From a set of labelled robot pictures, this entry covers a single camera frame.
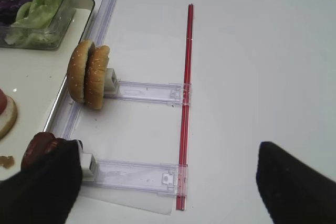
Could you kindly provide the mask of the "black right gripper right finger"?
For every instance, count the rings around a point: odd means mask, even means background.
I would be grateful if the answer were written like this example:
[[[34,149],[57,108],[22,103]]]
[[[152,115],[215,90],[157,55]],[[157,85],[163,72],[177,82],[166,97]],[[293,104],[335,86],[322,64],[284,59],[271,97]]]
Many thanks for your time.
[[[335,223],[335,182],[273,142],[261,142],[256,184],[273,223]]]

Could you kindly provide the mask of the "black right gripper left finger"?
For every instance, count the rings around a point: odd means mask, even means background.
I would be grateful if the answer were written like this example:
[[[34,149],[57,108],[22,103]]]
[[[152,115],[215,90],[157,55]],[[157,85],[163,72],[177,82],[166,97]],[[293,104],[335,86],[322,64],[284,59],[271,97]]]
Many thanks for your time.
[[[79,145],[66,141],[1,182],[1,223],[65,223],[81,184]]]

